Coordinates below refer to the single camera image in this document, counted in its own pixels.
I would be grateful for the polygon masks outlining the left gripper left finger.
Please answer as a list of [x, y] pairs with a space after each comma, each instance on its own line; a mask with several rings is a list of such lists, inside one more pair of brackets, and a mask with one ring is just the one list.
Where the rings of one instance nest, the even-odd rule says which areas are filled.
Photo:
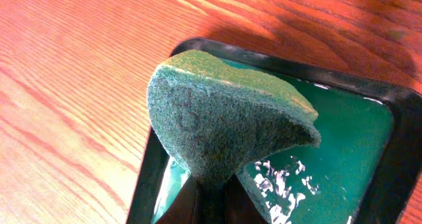
[[193, 177], [189, 177], [156, 224], [198, 224], [200, 208], [201, 188]]

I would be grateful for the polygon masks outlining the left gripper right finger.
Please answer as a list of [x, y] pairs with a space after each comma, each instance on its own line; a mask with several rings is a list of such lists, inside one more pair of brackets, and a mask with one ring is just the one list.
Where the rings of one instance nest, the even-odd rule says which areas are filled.
[[224, 186], [224, 217], [227, 224], [267, 224], [243, 188], [233, 175]]

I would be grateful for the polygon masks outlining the green scrubbing sponge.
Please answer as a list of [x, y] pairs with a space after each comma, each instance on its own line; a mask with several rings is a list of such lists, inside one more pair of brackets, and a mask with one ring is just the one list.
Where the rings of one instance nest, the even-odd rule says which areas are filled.
[[227, 222], [229, 182], [245, 165], [321, 142], [318, 113], [294, 86], [200, 50], [176, 54], [156, 67], [147, 108], [164, 150], [198, 186], [199, 223]]

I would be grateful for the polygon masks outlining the rectangular dark green tray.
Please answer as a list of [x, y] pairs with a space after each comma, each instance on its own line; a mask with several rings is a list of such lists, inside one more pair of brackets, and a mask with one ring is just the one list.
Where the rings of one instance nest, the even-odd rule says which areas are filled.
[[[205, 38], [170, 57], [188, 50], [285, 80], [318, 113], [319, 146], [282, 150], [235, 174], [268, 223], [396, 222], [421, 169], [418, 93]], [[189, 177], [152, 128], [127, 221], [156, 223]]]

